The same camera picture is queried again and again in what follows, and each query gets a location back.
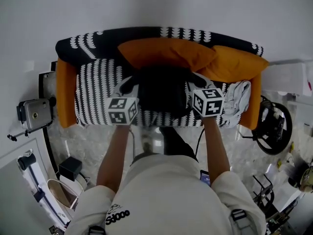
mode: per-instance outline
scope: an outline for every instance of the white wall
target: white wall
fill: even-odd
[[[43,132],[29,134],[29,138],[21,136],[17,142],[9,140],[8,134],[23,131],[17,119],[16,106],[20,101],[38,98],[38,75],[36,70],[27,71],[26,62],[2,59],[0,62],[0,168],[19,155],[14,151],[26,142],[35,139],[41,158],[38,163],[47,177],[53,175],[53,168],[48,157]]]
[[[301,235],[313,222],[313,194],[306,193],[289,214],[289,224]]]
[[[313,58],[313,0],[0,0],[3,56],[54,61],[59,39],[163,25],[261,44],[269,61]]]
[[[53,222],[36,202],[15,161],[0,169],[0,234],[49,235]]]

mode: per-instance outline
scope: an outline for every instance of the person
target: person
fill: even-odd
[[[66,235],[260,234],[265,215],[229,161],[214,117],[203,119],[211,187],[200,181],[192,148],[160,128],[164,154],[140,154],[121,183],[129,126],[117,126],[97,186],[78,199]]]

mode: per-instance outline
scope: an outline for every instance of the phone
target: phone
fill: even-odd
[[[209,173],[205,170],[200,171],[200,180],[206,183],[208,186],[211,186]]]

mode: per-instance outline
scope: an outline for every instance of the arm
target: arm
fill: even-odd
[[[106,186],[115,193],[122,180],[129,126],[117,126],[108,151],[100,165],[97,186]]]
[[[205,117],[202,121],[205,129],[208,172],[213,183],[223,172],[230,171],[229,161],[215,118]]]
[[[253,202],[240,178],[235,173],[230,172],[229,161],[215,118],[206,117],[203,119],[203,123],[212,189],[220,201],[231,211],[235,209],[246,211],[258,234],[265,234],[266,221],[264,214]]]

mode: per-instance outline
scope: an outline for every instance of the striped fabric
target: striped fabric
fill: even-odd
[[[110,97],[115,86],[125,79],[121,66],[115,66],[113,59],[96,59],[87,65],[82,65],[76,81],[75,113],[77,124],[109,124],[109,116],[105,112],[105,98]],[[229,84],[215,82],[226,94]],[[187,101],[191,93],[185,85]],[[226,124],[221,117],[217,118],[219,126]],[[139,106],[138,115],[133,121],[138,126],[202,126],[201,120],[196,120],[193,111],[187,116],[173,119],[170,113],[142,111]]]

